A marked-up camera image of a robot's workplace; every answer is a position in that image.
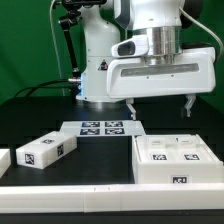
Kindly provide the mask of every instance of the white box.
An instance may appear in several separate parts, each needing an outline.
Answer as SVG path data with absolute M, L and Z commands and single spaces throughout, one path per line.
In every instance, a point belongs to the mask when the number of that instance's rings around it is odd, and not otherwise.
M 223 162 L 198 136 L 133 137 L 132 167 L 136 184 L 222 183 Z
M 16 149 L 17 164 L 44 169 L 76 147 L 74 135 L 54 131 Z
M 9 149 L 0 149 L 0 178 L 11 165 L 11 157 Z

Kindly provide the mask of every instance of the white surface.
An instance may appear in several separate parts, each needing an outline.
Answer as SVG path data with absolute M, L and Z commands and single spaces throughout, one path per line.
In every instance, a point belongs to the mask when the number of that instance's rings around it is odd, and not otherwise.
M 77 137 L 100 136 L 132 136 L 145 135 L 140 121 L 71 121 L 64 122 L 60 132 L 76 135 Z
M 11 165 L 9 149 L 0 149 L 0 179 Z
M 44 169 L 76 147 L 75 135 L 54 131 L 16 149 L 17 164 Z
M 1 187 L 0 213 L 224 209 L 224 184 Z
M 145 67 L 142 58 L 119 59 L 108 69 L 107 93 L 111 98 L 135 98 L 211 92 L 215 87 L 214 49 L 187 50 L 176 55 L 174 65 L 195 64 L 197 72 L 121 77 L 124 69 Z
M 223 162 L 196 136 L 133 137 L 136 184 L 222 183 Z

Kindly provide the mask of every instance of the white platform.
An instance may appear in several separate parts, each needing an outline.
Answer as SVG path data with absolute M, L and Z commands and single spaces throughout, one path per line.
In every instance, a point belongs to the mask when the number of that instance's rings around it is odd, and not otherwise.
M 77 137 L 145 135 L 140 121 L 74 121 L 64 122 L 60 132 Z
M 11 165 L 9 149 L 0 149 L 0 179 Z
M 224 184 L 1 187 L 0 213 L 224 209 Z
M 16 149 L 17 164 L 44 169 L 75 148 L 75 135 L 54 131 Z

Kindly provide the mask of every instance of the black table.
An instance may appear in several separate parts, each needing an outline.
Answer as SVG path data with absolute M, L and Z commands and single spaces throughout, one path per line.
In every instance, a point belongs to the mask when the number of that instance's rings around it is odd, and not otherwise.
M 198 99 L 192 117 L 183 118 L 181 107 L 184 104 L 183 96 L 175 96 L 138 99 L 134 106 L 137 119 L 142 121 L 147 134 L 199 134 L 218 158 L 224 160 L 224 115 Z M 130 120 L 130 112 L 125 106 L 110 111 L 82 108 L 72 104 L 70 97 L 27 97 L 6 101 L 0 106 L 0 148 L 10 148 L 12 165 L 0 180 L 0 186 L 133 183 L 130 137 L 105 137 L 100 141 L 99 138 L 80 138 L 77 150 L 43 171 L 17 166 L 16 148 L 51 131 L 58 131 L 64 121 L 92 120 Z M 111 153 L 111 148 L 122 150 Z M 97 166 L 99 162 L 103 166 L 101 169 Z M 24 223 L 31 219 L 34 223 L 67 224 L 221 223 L 224 211 L 0 215 L 1 223 Z

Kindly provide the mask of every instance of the cable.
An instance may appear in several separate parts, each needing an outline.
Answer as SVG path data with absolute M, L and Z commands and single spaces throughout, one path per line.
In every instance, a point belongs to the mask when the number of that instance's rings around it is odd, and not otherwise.
M 63 74 L 62 74 L 62 69 L 61 69 L 61 60 L 60 60 L 60 56 L 59 56 L 58 45 L 57 45 L 57 40 L 56 40 L 56 35 L 55 35 L 55 30 L 54 30 L 53 16 L 52 16 L 52 11 L 53 11 L 53 7 L 54 7 L 55 3 L 56 3 L 56 0 L 52 0 L 49 15 L 50 15 L 51 33 L 52 33 L 52 38 L 53 38 L 53 43 L 54 43 L 54 50 L 55 50 L 57 64 L 58 64 L 58 72 L 59 72 L 60 79 L 62 79 Z
M 49 81 L 49 82 L 44 82 L 41 83 L 39 85 L 37 85 L 36 87 L 33 87 L 33 89 L 31 89 L 27 94 L 26 97 L 30 96 L 33 92 L 36 91 L 36 89 L 38 89 L 39 87 L 43 87 L 43 86 L 48 86 L 48 85 L 53 85 L 53 84 L 58 84 L 58 83 L 65 83 L 68 82 L 67 79 L 59 79 L 59 80 L 54 80 L 54 81 Z
M 27 87 L 24 89 L 21 89 L 20 91 L 18 91 L 15 95 L 14 98 L 16 98 L 20 93 L 29 90 L 29 89 L 35 89 L 34 91 L 38 90 L 38 89 L 69 89 L 70 86 L 38 86 L 38 87 Z
M 189 19 L 191 22 L 195 23 L 197 26 L 201 27 L 203 30 L 205 30 L 207 33 L 209 33 L 218 42 L 219 47 L 220 47 L 220 52 L 219 52 L 219 56 L 217 57 L 217 60 L 219 60 L 224 54 L 224 46 L 223 46 L 221 39 L 209 28 L 207 28 L 206 26 L 204 26 L 203 24 L 201 24 L 200 22 L 198 22 L 197 20 L 192 18 L 181 7 L 179 9 L 187 19 Z

